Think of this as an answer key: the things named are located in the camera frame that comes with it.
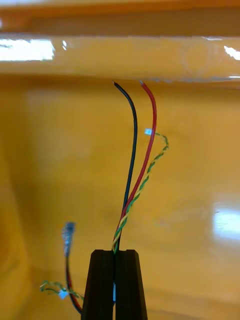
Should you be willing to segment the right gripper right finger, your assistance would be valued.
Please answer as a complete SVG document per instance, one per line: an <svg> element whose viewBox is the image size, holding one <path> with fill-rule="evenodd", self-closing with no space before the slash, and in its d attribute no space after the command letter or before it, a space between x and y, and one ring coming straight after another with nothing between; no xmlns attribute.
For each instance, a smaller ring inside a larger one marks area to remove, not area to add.
<svg viewBox="0 0 240 320"><path fill-rule="evenodd" d="M148 318L139 254L133 249L120 250L115 258L115 318Z"/></svg>

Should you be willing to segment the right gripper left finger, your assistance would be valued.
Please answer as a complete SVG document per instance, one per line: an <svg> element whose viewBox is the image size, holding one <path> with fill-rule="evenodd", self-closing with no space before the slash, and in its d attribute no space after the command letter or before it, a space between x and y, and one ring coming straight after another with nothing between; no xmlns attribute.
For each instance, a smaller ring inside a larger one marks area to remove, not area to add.
<svg viewBox="0 0 240 320"><path fill-rule="evenodd" d="M83 299L82 320L113 318L114 254L96 249L90 256Z"/></svg>

